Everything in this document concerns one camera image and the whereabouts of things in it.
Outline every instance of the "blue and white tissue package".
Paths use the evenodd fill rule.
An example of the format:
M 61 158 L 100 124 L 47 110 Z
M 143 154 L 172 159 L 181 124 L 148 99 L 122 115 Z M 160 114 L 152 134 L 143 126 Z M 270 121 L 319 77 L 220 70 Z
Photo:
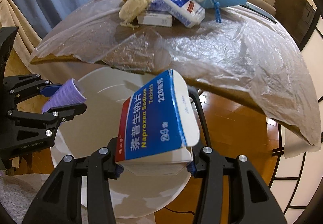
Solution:
M 170 69 L 124 102 L 115 161 L 137 176 L 176 175 L 199 139 L 187 85 Z
M 201 23 L 205 15 L 205 9 L 194 0 L 153 0 L 149 10 L 166 11 L 188 28 Z

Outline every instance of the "white small box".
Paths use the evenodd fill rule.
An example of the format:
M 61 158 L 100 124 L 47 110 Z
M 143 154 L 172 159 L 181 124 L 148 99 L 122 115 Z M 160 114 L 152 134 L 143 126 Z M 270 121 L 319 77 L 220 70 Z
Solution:
M 137 16 L 139 25 L 159 25 L 171 27 L 173 25 L 173 16 L 166 12 L 145 11 Z

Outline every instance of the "naproxen sodium box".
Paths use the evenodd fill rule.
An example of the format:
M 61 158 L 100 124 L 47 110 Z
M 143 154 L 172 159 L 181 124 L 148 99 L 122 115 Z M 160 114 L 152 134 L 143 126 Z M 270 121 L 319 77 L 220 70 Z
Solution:
M 137 176 L 175 175 L 199 139 L 187 85 L 170 69 L 124 102 L 115 161 Z

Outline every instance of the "red stripe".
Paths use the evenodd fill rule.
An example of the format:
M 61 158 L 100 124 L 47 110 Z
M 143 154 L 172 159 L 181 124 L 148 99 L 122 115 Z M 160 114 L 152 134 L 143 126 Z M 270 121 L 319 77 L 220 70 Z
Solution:
M 123 106 L 122 106 L 119 134 L 118 134 L 118 140 L 117 140 L 117 146 L 116 146 L 116 158 L 115 158 L 116 162 L 125 160 L 124 142 L 125 142 L 125 132 L 126 132 L 127 115 L 128 115 L 129 104 L 130 104 L 130 98 L 128 98 L 123 103 Z

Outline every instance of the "clear plastic sheet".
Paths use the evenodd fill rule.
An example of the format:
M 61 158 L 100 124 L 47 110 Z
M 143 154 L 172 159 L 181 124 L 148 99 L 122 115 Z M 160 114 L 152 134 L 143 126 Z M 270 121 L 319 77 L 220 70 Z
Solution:
M 189 84 L 263 111 L 305 146 L 320 147 L 320 113 L 300 51 L 280 24 L 240 6 L 214 10 L 191 29 L 120 26 L 122 0 L 91 0 L 60 22 L 32 54 L 72 55 L 131 72 L 177 70 Z

